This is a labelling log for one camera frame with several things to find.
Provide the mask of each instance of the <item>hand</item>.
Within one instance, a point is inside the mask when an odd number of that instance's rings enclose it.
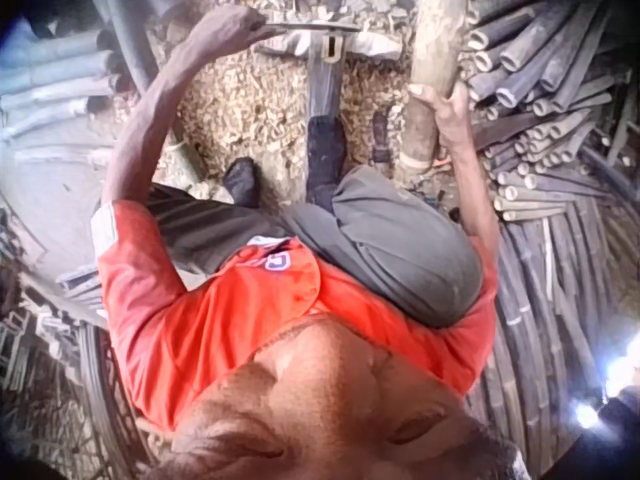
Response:
[[[187,41],[198,59],[208,63],[282,33],[280,29],[265,26],[265,21],[253,8],[223,5],[202,17]]]
[[[463,82],[456,83],[449,99],[427,85],[409,85],[409,93],[435,112],[440,146],[454,158],[458,152],[475,151],[469,118],[469,90]]]

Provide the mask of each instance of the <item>person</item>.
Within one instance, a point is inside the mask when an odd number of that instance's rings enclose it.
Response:
[[[277,33],[246,7],[202,18],[122,132],[92,220],[124,384],[172,439],[149,478],[515,478],[515,447],[462,401],[493,344],[499,238],[462,84],[410,90],[435,111],[464,231],[368,167],[340,181],[335,118],[308,125],[315,203],[251,208],[247,159],[225,178],[235,205],[151,188],[194,75]],[[175,265],[210,278],[188,291]]]

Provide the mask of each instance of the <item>orange shirt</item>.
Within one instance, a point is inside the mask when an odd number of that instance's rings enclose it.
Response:
[[[478,300],[453,328],[431,330],[316,257],[296,238],[265,239],[231,257],[187,291],[158,227],[142,205],[120,200],[92,221],[112,345],[134,405],[175,429],[217,378],[312,312],[333,312],[372,343],[451,386],[460,395],[480,375],[493,346],[497,278],[482,259]]]

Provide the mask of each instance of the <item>man's right arm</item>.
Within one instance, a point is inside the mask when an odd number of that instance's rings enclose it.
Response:
[[[440,144],[451,155],[465,232],[478,237],[495,258],[500,230],[473,144],[467,87],[458,82],[450,99],[442,98],[433,88],[424,85],[410,85],[409,92],[435,112]]]

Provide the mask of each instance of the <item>nose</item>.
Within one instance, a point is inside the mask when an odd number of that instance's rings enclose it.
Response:
[[[276,361],[272,409],[286,412],[289,428],[305,429],[318,445],[354,440],[376,408],[374,363],[374,347],[345,327],[307,327]]]

